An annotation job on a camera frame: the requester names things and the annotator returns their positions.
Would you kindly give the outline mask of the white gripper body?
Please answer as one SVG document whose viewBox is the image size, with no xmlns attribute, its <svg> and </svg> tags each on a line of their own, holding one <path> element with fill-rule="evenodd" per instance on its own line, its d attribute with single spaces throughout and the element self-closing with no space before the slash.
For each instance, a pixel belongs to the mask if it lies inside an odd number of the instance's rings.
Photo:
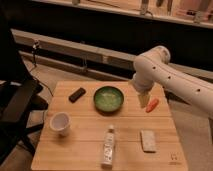
<svg viewBox="0 0 213 171">
<path fill-rule="evenodd" d="M 133 77 L 130 83 L 139 94 L 148 94 L 154 86 L 153 81 L 142 80 L 136 77 Z"/>
</svg>

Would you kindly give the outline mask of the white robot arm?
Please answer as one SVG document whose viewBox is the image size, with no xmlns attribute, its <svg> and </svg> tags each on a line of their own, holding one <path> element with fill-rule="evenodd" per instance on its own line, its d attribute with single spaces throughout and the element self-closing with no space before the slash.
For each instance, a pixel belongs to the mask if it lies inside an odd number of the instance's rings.
<svg viewBox="0 0 213 171">
<path fill-rule="evenodd" d="M 148 93 L 158 83 L 213 119 L 213 84 L 173 69 L 168 65 L 170 58 L 165 46 L 156 46 L 136 56 L 132 78 L 135 90 Z"/>
</svg>

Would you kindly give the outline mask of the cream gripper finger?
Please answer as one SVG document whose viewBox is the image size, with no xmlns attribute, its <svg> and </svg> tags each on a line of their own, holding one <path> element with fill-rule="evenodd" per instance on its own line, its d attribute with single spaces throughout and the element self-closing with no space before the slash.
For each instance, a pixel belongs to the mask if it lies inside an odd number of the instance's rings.
<svg viewBox="0 0 213 171">
<path fill-rule="evenodd" d="M 139 98 L 140 106 L 144 108 L 147 106 L 149 102 L 150 95 L 148 93 L 143 93 L 143 94 L 139 94 L 138 98 Z"/>
</svg>

